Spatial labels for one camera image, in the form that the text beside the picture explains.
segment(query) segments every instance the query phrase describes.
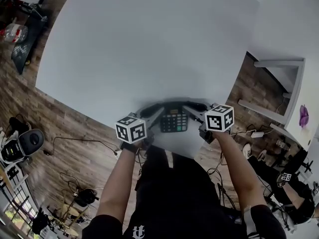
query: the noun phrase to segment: calculator keypad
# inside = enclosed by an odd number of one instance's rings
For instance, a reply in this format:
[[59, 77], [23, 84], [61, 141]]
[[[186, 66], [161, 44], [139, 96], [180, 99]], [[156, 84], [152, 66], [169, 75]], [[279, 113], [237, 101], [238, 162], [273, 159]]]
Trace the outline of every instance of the calculator keypad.
[[184, 132], [187, 130], [188, 117], [186, 114], [167, 114], [160, 119], [160, 130], [164, 133]]

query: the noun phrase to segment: sneaker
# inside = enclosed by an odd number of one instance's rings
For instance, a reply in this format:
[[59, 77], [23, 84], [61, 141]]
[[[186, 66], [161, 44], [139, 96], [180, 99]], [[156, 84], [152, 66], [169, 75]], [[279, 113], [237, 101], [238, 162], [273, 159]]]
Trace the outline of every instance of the sneaker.
[[243, 154], [248, 159], [251, 156], [251, 146], [249, 143], [245, 144], [243, 147]]
[[259, 153], [257, 160], [258, 160], [258, 161], [265, 161], [266, 154], [267, 154], [267, 150], [265, 150], [265, 149], [262, 150], [262, 151]]

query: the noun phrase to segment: power adapter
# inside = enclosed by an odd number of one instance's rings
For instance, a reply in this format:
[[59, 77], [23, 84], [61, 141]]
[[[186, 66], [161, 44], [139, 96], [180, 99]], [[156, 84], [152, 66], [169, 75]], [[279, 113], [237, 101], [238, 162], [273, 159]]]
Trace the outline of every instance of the power adapter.
[[251, 134], [251, 138], [260, 138], [260, 137], [263, 137], [264, 136], [264, 132], [260, 131], [260, 132], [253, 132]]

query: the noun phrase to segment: person's arm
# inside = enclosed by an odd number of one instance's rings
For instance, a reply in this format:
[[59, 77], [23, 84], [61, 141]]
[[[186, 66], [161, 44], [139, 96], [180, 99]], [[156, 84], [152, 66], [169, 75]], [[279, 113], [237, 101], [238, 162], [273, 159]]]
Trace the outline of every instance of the person's arm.
[[218, 140], [224, 153], [242, 213], [248, 206], [267, 205], [257, 174], [234, 139], [228, 133], [214, 132], [213, 136]]
[[296, 209], [298, 209], [305, 201], [305, 199], [300, 197], [298, 193], [288, 183], [286, 183], [283, 186], [283, 189]]
[[123, 149], [104, 186], [96, 216], [109, 215], [123, 223], [131, 192], [134, 164], [135, 153]]

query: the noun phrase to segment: white table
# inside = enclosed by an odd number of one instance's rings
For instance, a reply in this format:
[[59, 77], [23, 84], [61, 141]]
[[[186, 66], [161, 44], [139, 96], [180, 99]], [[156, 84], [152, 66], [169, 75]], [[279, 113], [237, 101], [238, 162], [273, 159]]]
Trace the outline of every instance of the white table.
[[[319, 72], [314, 70], [313, 66], [308, 66], [308, 60], [260, 61], [255, 62], [255, 66], [276, 68], [277, 70], [280, 70], [280, 68], [298, 69], [291, 95], [284, 95], [290, 98], [284, 115], [277, 114], [244, 100], [239, 100], [238, 103], [284, 125], [284, 128], [281, 128], [273, 123], [270, 124], [273, 129], [294, 140], [304, 150], [308, 151], [319, 124]], [[299, 125], [301, 106], [306, 106], [309, 113], [309, 122], [304, 128]]]
[[[158, 101], [226, 102], [254, 28], [256, 0], [67, 0], [36, 87], [111, 127]], [[199, 124], [155, 145], [194, 157]]]

